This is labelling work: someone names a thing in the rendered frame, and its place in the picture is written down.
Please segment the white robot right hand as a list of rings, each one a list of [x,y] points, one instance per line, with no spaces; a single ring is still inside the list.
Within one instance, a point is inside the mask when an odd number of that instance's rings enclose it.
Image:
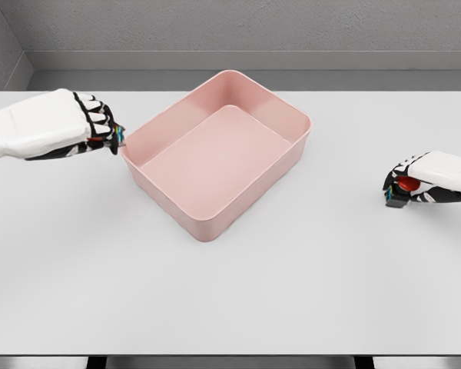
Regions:
[[[420,188],[411,192],[409,202],[441,204],[461,202],[460,156],[443,151],[428,151],[421,155],[414,155],[397,164],[386,179],[397,176],[407,176],[421,181]]]

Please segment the pink rectangular plastic basket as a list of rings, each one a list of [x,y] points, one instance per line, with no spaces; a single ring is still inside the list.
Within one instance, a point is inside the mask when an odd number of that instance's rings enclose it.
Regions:
[[[221,71],[130,133],[135,183],[199,241],[213,241],[301,158],[308,115]]]

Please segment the industrial switch with red button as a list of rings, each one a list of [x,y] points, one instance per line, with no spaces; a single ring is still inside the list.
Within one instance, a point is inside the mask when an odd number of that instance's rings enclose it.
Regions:
[[[418,190],[420,185],[421,181],[407,176],[387,178],[383,185],[386,206],[403,208],[410,201],[411,192]]]
[[[109,137],[88,138],[88,147],[91,149],[108,148],[113,155],[117,155],[119,149],[126,145],[124,131],[123,126],[115,124]]]

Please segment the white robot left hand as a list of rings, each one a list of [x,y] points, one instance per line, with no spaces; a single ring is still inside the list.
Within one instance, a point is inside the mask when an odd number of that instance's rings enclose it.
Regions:
[[[105,138],[119,125],[110,107],[95,96],[57,89],[7,108],[8,153],[25,160],[66,158],[99,149],[88,138]]]

